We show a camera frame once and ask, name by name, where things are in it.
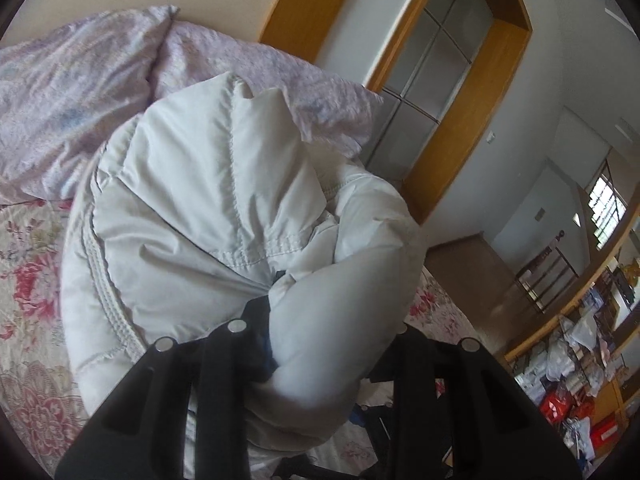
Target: white puffer jacket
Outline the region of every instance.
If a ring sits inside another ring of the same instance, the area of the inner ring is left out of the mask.
[[[62,316],[82,400],[93,413],[156,339],[268,293],[279,367],[248,392],[248,439],[315,446],[401,326],[422,238],[392,186],[301,140],[279,90],[224,74],[176,92],[113,134],[74,201]]]

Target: floral quilt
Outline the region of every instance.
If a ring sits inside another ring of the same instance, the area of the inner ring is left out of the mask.
[[[0,208],[0,408],[51,475],[88,418],[60,320],[60,254],[70,207],[70,201],[37,200]],[[444,342],[476,336],[426,269],[406,322]],[[376,461],[366,431],[351,422],[310,456],[352,474]],[[272,470],[257,470],[254,479]]]
[[[0,210],[0,408],[50,474],[87,420],[58,300],[70,207],[39,200]]]

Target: plastic bag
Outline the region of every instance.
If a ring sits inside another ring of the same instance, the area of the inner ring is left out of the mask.
[[[566,446],[569,449],[577,446],[577,451],[582,452],[587,460],[593,460],[596,457],[596,453],[591,443],[591,421],[589,417],[587,416],[580,419],[569,418],[564,424],[567,428],[564,434],[564,443]]]
[[[593,319],[593,314],[594,310],[589,310],[580,318],[580,321],[575,324],[568,334],[568,338],[570,339],[569,344],[576,342],[586,346],[589,350],[595,348],[598,328],[596,327],[596,320]]]
[[[531,349],[531,357],[535,357],[545,350],[545,342],[539,341],[534,347]]]
[[[546,378],[552,382],[567,377],[575,369],[575,363],[569,357],[569,345],[559,339],[549,347],[546,359]]]
[[[524,370],[524,375],[535,378],[540,377],[546,370],[546,350],[533,357]]]
[[[564,340],[571,343],[571,341],[569,341],[569,333],[574,328],[575,323],[565,316],[558,316],[558,321],[560,322],[560,328],[564,334]]]
[[[587,378],[580,369],[571,372],[564,380],[564,384],[572,395],[577,394],[584,386],[587,385]]]
[[[587,376],[587,380],[589,381],[587,395],[590,397],[597,397],[602,385],[604,384],[604,370],[598,366],[597,363],[593,362],[585,367],[584,374]]]
[[[549,334],[549,344],[555,343],[562,337],[562,330],[560,327],[556,328],[551,334]]]
[[[574,405],[571,393],[559,383],[555,391],[546,394],[540,404],[540,412],[545,416],[549,424],[561,422]]]
[[[546,396],[546,390],[543,384],[540,382],[540,379],[536,379],[532,383],[528,383],[523,387],[524,392],[527,394],[527,397],[531,399],[536,406],[539,406],[542,402],[542,399]]]

